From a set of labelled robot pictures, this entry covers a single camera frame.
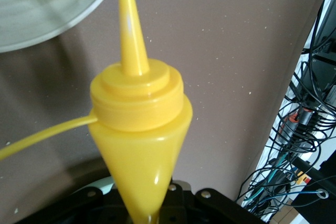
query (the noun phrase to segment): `conical tip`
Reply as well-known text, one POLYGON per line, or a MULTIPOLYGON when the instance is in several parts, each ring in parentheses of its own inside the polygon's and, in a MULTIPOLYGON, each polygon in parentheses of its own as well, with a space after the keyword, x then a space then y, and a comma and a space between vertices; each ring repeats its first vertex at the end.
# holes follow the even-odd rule
POLYGON ((149 71, 135 0, 119 0, 121 66, 128 76, 141 76, 149 71))

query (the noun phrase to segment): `cable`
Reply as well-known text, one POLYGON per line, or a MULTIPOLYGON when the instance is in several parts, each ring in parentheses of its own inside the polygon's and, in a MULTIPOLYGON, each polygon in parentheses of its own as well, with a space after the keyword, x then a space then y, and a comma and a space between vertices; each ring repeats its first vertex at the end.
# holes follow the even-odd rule
POLYGON ((306 90, 306 92, 308 94, 310 94, 316 101, 318 101, 321 105, 323 105, 325 108, 327 108, 332 113, 333 116, 336 116, 336 113, 328 105, 326 105, 319 97, 317 97, 314 94, 312 94, 310 92, 310 90, 305 87, 305 85, 303 84, 302 80, 298 77, 298 75, 296 73, 293 73, 293 75, 297 78, 297 80, 299 81, 299 83, 302 85, 302 87, 306 90))
MULTIPOLYGON (((272 147, 274 146, 275 143, 276 143, 276 142, 274 141, 274 142, 272 143, 272 146, 268 146, 268 147, 271 147, 271 148, 272 148, 272 147)), ((238 200, 239 198, 241 198, 241 195, 240 195, 241 190, 242 190, 241 188, 240 188, 239 196, 238 196, 237 200, 238 200)), ((249 189, 246 193, 248 193, 249 191, 254 190, 254 189, 255 189, 255 187, 250 187, 250 189, 249 189)))
POLYGON ((281 168, 281 167, 264 167, 264 168, 260 168, 260 169, 257 169, 255 170, 253 173, 251 173, 248 178, 242 183, 242 185, 240 186, 240 190, 239 190, 239 194, 238 194, 238 197, 237 199, 235 200, 235 202, 237 202, 239 199, 241 199, 245 194, 249 193, 250 191, 254 190, 254 188, 252 189, 249 189, 247 190, 245 193, 241 194, 241 190, 242 190, 242 187, 243 185, 253 176, 254 173, 256 172, 259 172, 260 170, 272 170, 272 169, 276 169, 276 170, 282 170, 282 171, 288 171, 287 169, 285 168, 281 168))
POLYGON ((284 205, 284 206, 290 206, 290 207, 294 207, 294 208, 296 208, 296 207, 306 207, 306 206, 309 206, 309 205, 311 205, 311 204, 313 204, 313 203, 315 203, 315 202, 317 202, 319 200, 321 200, 321 198, 315 199, 315 200, 313 200, 313 201, 311 201, 311 202, 309 202, 307 204, 303 204, 303 205, 292 205, 292 204, 286 204, 286 203, 282 203, 282 205, 284 205))
POLYGON ((57 135, 61 132, 77 128, 86 124, 94 123, 97 121, 95 116, 89 115, 82 118, 73 119, 64 123, 60 123, 48 129, 42 130, 38 133, 35 133, 31 136, 28 136, 8 147, 5 147, 0 150, 0 161, 27 148, 33 144, 36 144, 44 139, 47 139, 51 136, 57 135))
POLYGON ((314 47, 314 50, 313 50, 314 53, 318 53, 319 49, 323 47, 329 41, 329 39, 331 38, 331 36, 333 35, 335 31, 336 31, 336 27, 332 30, 332 32, 328 36, 325 37, 323 41, 321 41, 320 45, 317 45, 314 47))
POLYGON ((278 197, 287 197, 288 195, 292 195, 292 194, 320 194, 322 191, 294 191, 294 192, 291 192, 291 193, 285 193, 285 194, 277 194, 275 196, 271 196, 271 197, 267 197, 267 198, 264 198, 262 199, 257 205, 260 205, 261 203, 265 202, 265 201, 268 201, 270 199, 275 199, 275 198, 278 198, 278 197))
MULTIPOLYGON (((316 80, 315 74, 313 72, 313 68, 312 68, 312 56, 313 56, 313 53, 314 53, 313 52, 313 46, 314 46, 315 37, 316 37, 319 21, 320 21, 322 10, 323 10, 323 4, 324 4, 324 0, 323 0, 323 3, 321 5, 319 11, 318 11, 318 15, 317 15, 317 18, 316 18, 316 22, 315 22, 315 25, 314 25, 313 34, 312 34, 312 38, 311 38, 311 42, 310 42, 309 55, 308 55, 308 63, 309 63, 308 70, 309 70, 309 75, 310 75, 310 81, 311 81, 311 84, 312 84, 312 87, 313 87, 313 91, 314 91, 314 93, 315 93, 315 95, 316 95, 317 98, 319 98, 318 91, 321 92, 321 89, 317 85, 317 80, 316 80)), ((323 104, 326 108, 328 108, 332 113, 334 113, 329 108, 329 106, 325 105, 323 102, 320 102, 320 103, 323 104)))
POLYGON ((319 155, 318 155, 318 158, 315 160, 315 162, 312 164, 312 166, 317 162, 317 160, 319 159, 319 156, 320 156, 320 152, 319 152, 319 155))
POLYGON ((323 180, 326 180, 326 179, 330 179, 330 178, 335 178, 335 177, 336 177, 336 175, 332 175, 332 176, 329 176, 329 177, 326 177, 326 178, 322 178, 322 179, 316 180, 316 181, 314 181, 313 183, 309 183, 308 185, 295 186, 295 187, 293 187, 292 189, 297 188, 297 187, 312 186, 313 184, 318 183, 318 182, 320 182, 320 181, 323 181, 323 180))
MULTIPOLYGON (((280 159, 280 161, 279 161, 279 163, 277 164, 276 167, 279 167, 279 166, 281 165, 281 163, 285 160, 286 155, 287 155, 287 153, 284 153, 284 154, 283 154, 283 156, 281 157, 281 159, 280 159)), ((267 181, 268 183, 272 180, 272 178, 274 177, 275 173, 276 173, 276 170, 274 170, 274 171, 271 173, 271 175, 269 176, 268 181, 267 181)), ((261 189, 260 189, 259 191, 257 191, 254 195, 250 196, 249 198, 244 199, 244 201, 248 201, 248 200, 254 199, 254 198, 257 197, 263 190, 264 190, 264 189, 261 188, 261 189)))

